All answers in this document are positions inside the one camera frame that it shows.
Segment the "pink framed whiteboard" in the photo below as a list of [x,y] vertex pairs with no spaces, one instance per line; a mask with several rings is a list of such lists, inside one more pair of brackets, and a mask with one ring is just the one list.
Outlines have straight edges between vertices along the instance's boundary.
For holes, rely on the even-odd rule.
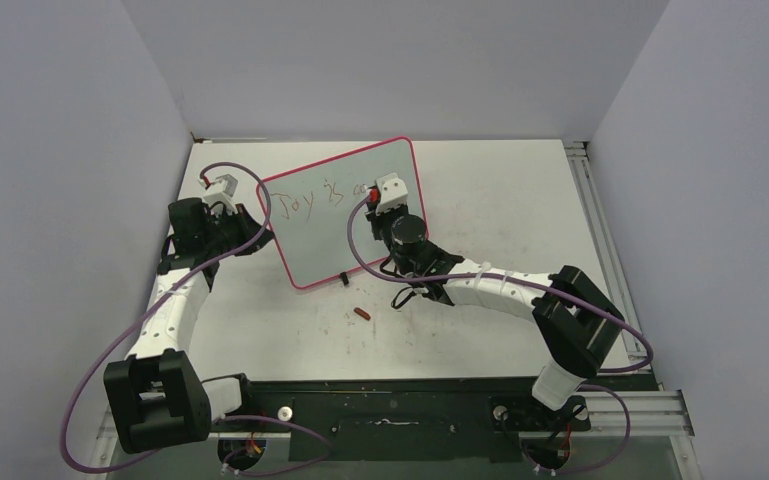
[[397,173],[408,190],[408,211],[423,217],[425,206],[411,140],[363,145],[357,142],[281,144],[279,164],[264,184],[270,195],[270,227],[291,284],[306,289],[360,268],[347,240],[352,209],[366,196],[363,185]]

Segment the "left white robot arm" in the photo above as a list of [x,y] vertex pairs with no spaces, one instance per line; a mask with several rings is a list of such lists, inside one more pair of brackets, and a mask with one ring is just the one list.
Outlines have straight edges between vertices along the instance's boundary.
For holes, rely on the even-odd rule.
[[244,375],[203,382],[186,349],[220,259],[253,254],[274,235],[227,194],[178,200],[168,213],[172,232],[148,316],[125,358],[103,373],[119,442],[129,454],[203,441],[219,418],[246,430],[258,416]]

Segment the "red marker cap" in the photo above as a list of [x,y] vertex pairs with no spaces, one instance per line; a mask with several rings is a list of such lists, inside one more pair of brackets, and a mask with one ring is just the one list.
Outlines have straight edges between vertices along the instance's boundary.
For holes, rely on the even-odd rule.
[[370,320],[371,320],[371,315],[370,315],[368,312],[366,312],[365,310],[363,310],[362,308],[359,308],[359,307],[355,307],[355,308],[353,309],[353,312],[354,312],[354,313],[355,313],[357,316],[359,316],[360,318],[362,318],[362,319],[364,319],[364,320],[366,320],[366,321],[370,321]]

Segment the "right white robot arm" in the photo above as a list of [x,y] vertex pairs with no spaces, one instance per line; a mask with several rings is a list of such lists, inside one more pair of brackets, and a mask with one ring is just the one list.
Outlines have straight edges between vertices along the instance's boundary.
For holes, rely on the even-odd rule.
[[550,359],[540,370],[525,402],[529,421],[550,428],[587,380],[603,364],[626,321],[612,302],[580,269],[566,265],[556,273],[526,274],[479,264],[451,254],[426,236],[424,221],[401,205],[386,213],[363,200],[349,218],[364,215],[374,239],[388,250],[392,272],[379,279],[400,283],[412,295],[447,306],[480,307],[534,323]]

